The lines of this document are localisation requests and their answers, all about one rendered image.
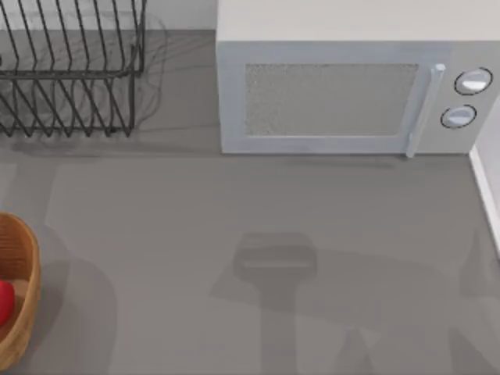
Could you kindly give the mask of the small microwave knob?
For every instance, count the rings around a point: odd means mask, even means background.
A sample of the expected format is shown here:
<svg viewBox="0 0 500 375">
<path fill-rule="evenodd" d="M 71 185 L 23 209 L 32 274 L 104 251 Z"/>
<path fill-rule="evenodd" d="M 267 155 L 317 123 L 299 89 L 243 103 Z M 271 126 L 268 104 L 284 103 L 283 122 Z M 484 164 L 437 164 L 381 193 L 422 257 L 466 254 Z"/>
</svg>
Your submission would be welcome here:
<svg viewBox="0 0 500 375">
<path fill-rule="evenodd" d="M 460 129 L 470 125 L 477 117 L 477 110 L 471 105 L 446 109 L 441 115 L 441 125 L 448 129 Z"/>
</svg>

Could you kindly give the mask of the pale microwave oven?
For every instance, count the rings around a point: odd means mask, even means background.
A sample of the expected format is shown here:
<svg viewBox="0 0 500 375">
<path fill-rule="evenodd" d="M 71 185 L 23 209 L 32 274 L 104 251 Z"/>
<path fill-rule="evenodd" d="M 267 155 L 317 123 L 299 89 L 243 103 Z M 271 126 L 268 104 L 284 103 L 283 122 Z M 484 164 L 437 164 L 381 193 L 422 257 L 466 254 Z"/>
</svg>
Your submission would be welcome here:
<svg viewBox="0 0 500 375">
<path fill-rule="evenodd" d="M 500 0 L 218 0 L 216 47 L 243 41 L 420 41 L 448 46 L 446 71 L 415 155 L 466 154 L 500 95 Z M 465 71 L 486 68 L 488 89 L 455 91 Z M 441 125 L 446 109 L 471 105 L 467 127 Z"/>
</svg>

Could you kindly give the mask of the large microwave knob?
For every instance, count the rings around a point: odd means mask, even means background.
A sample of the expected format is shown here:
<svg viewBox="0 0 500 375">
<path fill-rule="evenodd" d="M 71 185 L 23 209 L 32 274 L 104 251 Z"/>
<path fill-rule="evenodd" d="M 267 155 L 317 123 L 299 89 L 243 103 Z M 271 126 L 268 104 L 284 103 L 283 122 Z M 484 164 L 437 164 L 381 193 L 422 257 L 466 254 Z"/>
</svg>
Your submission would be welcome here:
<svg viewBox="0 0 500 375">
<path fill-rule="evenodd" d="M 455 80 L 455 91 L 464 96 L 477 95 L 489 88 L 493 81 L 493 74 L 486 68 L 461 73 Z"/>
</svg>

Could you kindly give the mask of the red apple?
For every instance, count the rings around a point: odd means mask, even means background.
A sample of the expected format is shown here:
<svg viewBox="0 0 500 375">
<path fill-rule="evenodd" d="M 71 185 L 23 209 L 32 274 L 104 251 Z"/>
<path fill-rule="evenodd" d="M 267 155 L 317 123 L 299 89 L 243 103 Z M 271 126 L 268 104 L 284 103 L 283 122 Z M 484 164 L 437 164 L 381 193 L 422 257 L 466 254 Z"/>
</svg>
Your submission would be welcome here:
<svg viewBox="0 0 500 375">
<path fill-rule="evenodd" d="M 16 292 L 13 285 L 0 280 L 0 326 L 7 324 L 15 311 Z"/>
</svg>

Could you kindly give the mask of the brown wicker basket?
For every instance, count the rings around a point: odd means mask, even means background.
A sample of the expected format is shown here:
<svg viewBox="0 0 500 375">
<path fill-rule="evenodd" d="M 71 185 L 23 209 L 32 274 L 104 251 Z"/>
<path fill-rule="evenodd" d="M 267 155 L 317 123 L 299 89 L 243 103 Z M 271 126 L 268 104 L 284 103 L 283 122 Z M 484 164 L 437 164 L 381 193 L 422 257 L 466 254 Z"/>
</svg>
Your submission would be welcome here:
<svg viewBox="0 0 500 375">
<path fill-rule="evenodd" d="M 0 280 L 10 282 L 16 306 L 0 326 L 0 372 L 17 364 L 29 345 L 41 295 L 38 240 L 19 217 L 0 212 Z"/>
</svg>

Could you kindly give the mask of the microwave door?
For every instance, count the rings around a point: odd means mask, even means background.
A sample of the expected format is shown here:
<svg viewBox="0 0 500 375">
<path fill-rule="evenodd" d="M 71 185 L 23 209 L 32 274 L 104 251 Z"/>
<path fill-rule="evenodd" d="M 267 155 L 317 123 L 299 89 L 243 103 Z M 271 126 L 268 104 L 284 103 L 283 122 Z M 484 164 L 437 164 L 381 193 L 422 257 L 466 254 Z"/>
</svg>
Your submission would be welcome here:
<svg viewBox="0 0 500 375">
<path fill-rule="evenodd" d="M 243 41 L 216 47 L 228 154 L 404 154 L 448 59 L 420 41 Z"/>
</svg>

